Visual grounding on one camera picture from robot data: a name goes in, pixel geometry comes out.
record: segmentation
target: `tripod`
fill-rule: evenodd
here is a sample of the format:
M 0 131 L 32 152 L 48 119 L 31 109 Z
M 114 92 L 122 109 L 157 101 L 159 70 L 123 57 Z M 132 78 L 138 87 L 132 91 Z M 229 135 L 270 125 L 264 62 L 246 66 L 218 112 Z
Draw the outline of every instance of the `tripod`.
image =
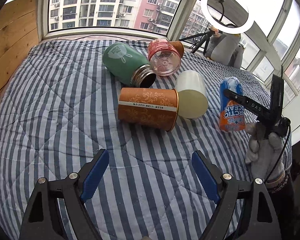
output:
M 189 39 L 192 39 L 192 38 L 197 38 L 197 37 L 202 37 L 201 40 L 197 43 L 197 45 L 192 49 L 191 53 L 195 53 L 201 46 L 202 44 L 205 43 L 204 45 L 204 49 L 203 49 L 203 55 L 206 54 L 207 52 L 207 48 L 208 48 L 208 44 L 209 44 L 209 41 L 210 41 L 210 37 L 214 34 L 215 32 L 212 31 L 211 29 L 209 29 L 208 32 L 205 32 L 205 33 L 199 33 L 199 34 L 195 34 L 195 35 L 192 35 L 192 36 L 189 36 L 189 37 L 185 37 L 183 39 L 180 39 L 179 41 L 186 41 L 186 40 L 189 40 Z

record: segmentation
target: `brown cup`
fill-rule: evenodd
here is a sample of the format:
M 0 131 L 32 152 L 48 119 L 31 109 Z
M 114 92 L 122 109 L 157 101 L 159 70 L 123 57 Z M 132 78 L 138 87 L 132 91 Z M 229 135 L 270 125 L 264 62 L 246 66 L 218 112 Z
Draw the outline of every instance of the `brown cup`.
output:
M 185 52 L 185 48 L 183 47 L 183 44 L 181 41 L 170 41 L 171 45 L 177 50 L 179 53 L 180 57 L 183 57 L 183 54 Z
M 122 88 L 118 104 L 119 120 L 171 131 L 179 98 L 174 89 Z

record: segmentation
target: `gloved hand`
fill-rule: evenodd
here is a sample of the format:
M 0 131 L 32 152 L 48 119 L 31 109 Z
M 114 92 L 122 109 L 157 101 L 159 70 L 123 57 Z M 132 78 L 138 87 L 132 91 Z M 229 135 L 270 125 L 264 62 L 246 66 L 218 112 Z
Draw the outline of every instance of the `gloved hand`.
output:
M 251 164 L 251 173 L 254 179 L 265 179 L 281 153 L 282 140 L 273 132 L 269 134 L 268 139 L 264 139 L 266 128 L 260 122 L 247 123 L 245 131 L 251 135 L 245 162 Z M 268 181 L 276 180 L 283 172 L 284 165 L 281 157 Z

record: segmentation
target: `bed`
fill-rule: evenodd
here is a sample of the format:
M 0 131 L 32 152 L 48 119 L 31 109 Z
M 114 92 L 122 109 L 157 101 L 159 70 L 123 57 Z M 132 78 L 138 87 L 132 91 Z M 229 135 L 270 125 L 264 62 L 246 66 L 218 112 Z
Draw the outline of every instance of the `bed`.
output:
M 27 201 L 37 180 L 63 179 L 91 161 L 100 148 L 110 163 L 87 211 L 103 239 L 198 239 L 215 209 L 191 166 L 194 150 L 214 164 L 250 180 L 245 165 L 249 137 L 218 128 L 219 84 L 236 76 L 245 95 L 269 106 L 269 94 L 244 70 L 185 52 L 180 69 L 157 78 L 153 88 L 172 89 L 179 73 L 200 72 L 209 108 L 198 119 L 177 118 L 171 132 L 117 119 L 122 84 L 102 64 L 115 41 L 47 41 L 31 49 L 0 104 L 0 225 L 18 239 Z M 142 54 L 147 42 L 122 41 Z M 247 122 L 256 117 L 245 111 Z M 284 153 L 291 166 L 291 139 Z M 76 239 L 65 205 L 59 202 L 69 239 Z M 229 232 L 242 202 L 237 201 Z

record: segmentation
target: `wooden wall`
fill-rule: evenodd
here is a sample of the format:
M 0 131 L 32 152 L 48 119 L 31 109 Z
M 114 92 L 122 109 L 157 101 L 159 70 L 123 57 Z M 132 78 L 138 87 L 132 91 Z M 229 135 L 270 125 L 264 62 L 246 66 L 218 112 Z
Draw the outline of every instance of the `wooden wall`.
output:
M 36 0 L 14 0 L 0 10 L 0 88 L 39 43 L 36 14 Z

